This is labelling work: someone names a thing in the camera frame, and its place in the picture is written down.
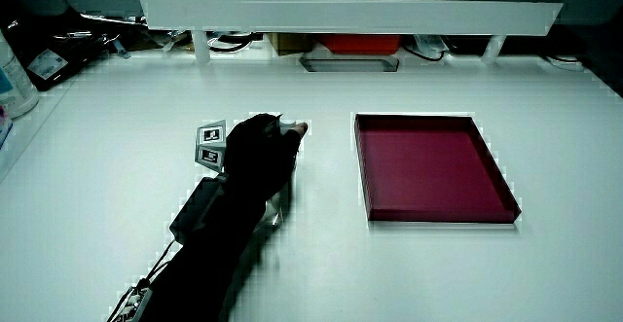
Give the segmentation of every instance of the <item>tray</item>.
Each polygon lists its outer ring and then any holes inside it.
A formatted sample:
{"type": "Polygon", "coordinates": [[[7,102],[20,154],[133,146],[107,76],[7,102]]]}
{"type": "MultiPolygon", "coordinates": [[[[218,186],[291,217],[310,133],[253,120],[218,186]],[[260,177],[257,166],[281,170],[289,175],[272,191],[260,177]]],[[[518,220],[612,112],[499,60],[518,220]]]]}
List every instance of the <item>tray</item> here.
{"type": "Polygon", "coordinates": [[[355,116],[369,221],[512,224],[521,209],[471,117],[355,116]]]}

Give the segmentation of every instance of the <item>hand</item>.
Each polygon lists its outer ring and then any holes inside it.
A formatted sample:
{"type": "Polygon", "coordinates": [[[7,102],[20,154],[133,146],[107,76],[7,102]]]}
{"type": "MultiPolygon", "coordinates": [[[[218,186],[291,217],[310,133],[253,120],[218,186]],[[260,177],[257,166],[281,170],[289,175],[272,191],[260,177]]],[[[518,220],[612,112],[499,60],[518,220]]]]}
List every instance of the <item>hand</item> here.
{"type": "Polygon", "coordinates": [[[281,135],[279,117],[259,114],[236,125],[227,136],[226,192],[266,201],[288,182],[307,123],[281,135]]]}

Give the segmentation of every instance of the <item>white table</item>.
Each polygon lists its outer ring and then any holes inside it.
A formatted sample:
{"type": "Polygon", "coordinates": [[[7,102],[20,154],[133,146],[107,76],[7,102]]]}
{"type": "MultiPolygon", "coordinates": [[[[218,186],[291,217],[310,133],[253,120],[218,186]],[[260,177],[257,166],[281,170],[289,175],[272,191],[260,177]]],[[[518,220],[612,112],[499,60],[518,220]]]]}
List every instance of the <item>white table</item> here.
{"type": "Polygon", "coordinates": [[[623,104],[595,75],[408,54],[397,73],[308,73],[260,44],[205,65],[112,56],[72,79],[0,184],[1,320],[104,321],[211,175],[193,160],[196,127],[249,112],[310,130],[293,212],[233,321],[620,320],[623,104]],[[521,201],[516,229],[370,226],[352,139],[363,111],[473,112],[521,201]]]}

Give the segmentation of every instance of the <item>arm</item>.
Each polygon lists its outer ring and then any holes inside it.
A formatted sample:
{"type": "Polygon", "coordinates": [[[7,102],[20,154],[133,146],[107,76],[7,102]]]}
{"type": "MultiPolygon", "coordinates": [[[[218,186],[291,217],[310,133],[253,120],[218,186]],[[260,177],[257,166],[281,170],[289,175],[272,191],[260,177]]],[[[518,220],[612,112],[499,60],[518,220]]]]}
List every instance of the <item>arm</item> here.
{"type": "Polygon", "coordinates": [[[140,322],[216,321],[244,251],[266,209],[266,200],[289,180],[307,125],[285,135],[278,117],[260,115],[228,136],[224,195],[150,285],[140,322]]]}

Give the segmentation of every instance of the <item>cable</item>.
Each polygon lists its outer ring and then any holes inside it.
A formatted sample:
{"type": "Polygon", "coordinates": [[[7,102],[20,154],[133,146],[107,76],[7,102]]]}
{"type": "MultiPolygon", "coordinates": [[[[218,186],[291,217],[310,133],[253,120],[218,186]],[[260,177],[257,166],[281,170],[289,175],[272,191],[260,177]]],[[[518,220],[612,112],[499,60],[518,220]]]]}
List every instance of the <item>cable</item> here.
{"type": "Polygon", "coordinates": [[[242,43],[242,44],[239,44],[238,46],[234,46],[234,47],[232,47],[232,48],[228,48],[228,49],[216,48],[216,47],[212,47],[212,46],[210,46],[210,50],[211,50],[211,51],[215,51],[215,52],[217,52],[217,53],[221,53],[221,54],[225,54],[225,53],[232,53],[232,52],[236,52],[236,51],[239,51],[239,50],[244,49],[244,48],[245,48],[246,46],[248,46],[250,43],[251,43],[251,42],[250,42],[250,41],[248,41],[248,42],[246,42],[246,43],[242,43]]]}
{"type": "Polygon", "coordinates": [[[577,60],[577,59],[563,59],[563,58],[560,58],[560,57],[557,57],[557,56],[551,55],[551,54],[546,54],[545,56],[548,56],[548,57],[550,57],[552,59],[556,59],[558,61],[562,61],[562,62],[565,62],[565,63],[577,63],[577,62],[579,62],[579,60],[577,60]]]}
{"type": "Polygon", "coordinates": [[[445,53],[445,51],[442,51],[442,52],[441,52],[441,55],[439,56],[439,58],[429,58],[429,57],[427,57],[427,56],[424,56],[424,55],[418,54],[418,53],[417,53],[417,52],[415,52],[415,51],[412,51],[412,50],[407,49],[407,47],[406,47],[406,46],[404,46],[404,45],[402,46],[402,48],[403,48],[403,49],[405,49],[405,51],[406,51],[406,52],[408,52],[408,53],[410,53],[410,54],[414,54],[414,55],[416,55],[416,56],[418,56],[418,57],[420,57],[420,58],[422,58],[422,59],[426,59],[426,60],[428,60],[428,61],[440,61],[440,60],[441,60],[441,58],[443,58],[443,57],[444,57],[444,53],[445,53]]]}
{"type": "Polygon", "coordinates": [[[165,266],[166,266],[168,263],[170,263],[170,262],[171,262],[171,260],[169,260],[169,261],[167,261],[167,262],[163,262],[163,264],[162,264],[162,265],[160,265],[158,268],[156,268],[156,270],[154,271],[154,274],[153,274],[153,275],[156,275],[156,274],[157,274],[160,270],[162,270],[163,268],[165,268],[165,266]]]}
{"type": "Polygon", "coordinates": [[[128,294],[132,291],[138,291],[142,287],[145,288],[146,286],[149,286],[150,283],[150,279],[151,277],[153,277],[156,273],[158,273],[161,269],[163,269],[168,263],[170,263],[170,260],[167,262],[164,262],[162,265],[158,266],[158,264],[160,263],[160,261],[163,260],[163,258],[166,256],[166,253],[168,253],[168,249],[170,249],[171,245],[173,245],[173,243],[175,242],[175,239],[173,239],[171,241],[171,243],[168,244],[168,246],[166,247],[164,253],[161,255],[161,257],[156,261],[156,264],[154,265],[154,267],[152,268],[152,270],[147,274],[147,277],[145,278],[141,278],[138,283],[136,284],[135,287],[129,287],[128,290],[124,293],[124,295],[119,299],[119,302],[117,303],[117,306],[115,306],[115,309],[113,310],[113,312],[110,314],[110,317],[108,317],[108,320],[106,322],[111,322],[114,320],[115,317],[117,317],[117,311],[119,310],[119,307],[121,307],[121,305],[124,303],[124,301],[126,300],[126,298],[128,297],[128,294]]]}
{"type": "Polygon", "coordinates": [[[261,34],[258,33],[249,33],[245,35],[221,35],[218,38],[210,39],[207,44],[210,46],[210,49],[214,52],[226,54],[233,53],[239,50],[244,49],[246,46],[250,45],[251,42],[255,40],[261,40],[261,34]],[[238,44],[237,46],[231,48],[218,48],[214,47],[213,44],[216,42],[222,42],[225,44],[238,44]]]}
{"type": "Polygon", "coordinates": [[[131,292],[132,289],[134,289],[134,287],[129,287],[128,290],[124,293],[124,295],[119,299],[119,303],[117,304],[117,306],[115,306],[115,309],[113,310],[113,313],[110,314],[110,317],[108,317],[106,322],[111,322],[116,317],[117,311],[119,310],[119,307],[121,307],[121,304],[126,300],[126,298],[128,297],[129,292],[131,292]]]}
{"type": "Polygon", "coordinates": [[[169,244],[168,244],[168,246],[166,247],[166,249],[165,249],[164,253],[163,253],[163,254],[161,255],[161,257],[160,257],[160,258],[156,261],[156,264],[155,264],[155,265],[154,265],[154,267],[152,268],[151,272],[149,272],[149,273],[147,274],[147,277],[146,277],[146,278],[147,278],[148,280],[149,280],[149,279],[151,279],[151,277],[153,277],[153,276],[154,276],[154,274],[156,274],[156,272],[157,272],[157,268],[158,268],[158,264],[159,264],[159,263],[160,263],[160,261],[162,261],[162,260],[163,260],[163,258],[166,256],[166,253],[168,253],[168,249],[170,249],[171,245],[173,245],[173,243],[174,243],[174,242],[175,242],[175,239],[173,239],[173,240],[171,241],[171,243],[169,243],[169,244]]]}
{"type": "MultiPolygon", "coordinates": [[[[583,66],[581,66],[581,65],[580,65],[580,67],[579,67],[579,69],[578,69],[578,70],[574,70],[574,69],[566,69],[566,68],[563,68],[563,67],[561,67],[561,66],[558,66],[558,65],[554,64],[554,61],[552,61],[552,58],[551,58],[551,56],[550,56],[550,55],[542,55],[542,56],[541,56],[541,58],[542,58],[542,59],[544,59],[545,61],[547,61],[548,63],[550,63],[553,67],[558,68],[558,69],[563,69],[563,70],[572,71],[572,72],[581,72],[581,71],[584,71],[584,67],[583,67],[583,66]]],[[[580,61],[580,60],[573,60],[573,61],[562,60],[562,62],[564,62],[564,63],[576,63],[576,64],[577,64],[577,63],[581,63],[581,61],[580,61]]]]}

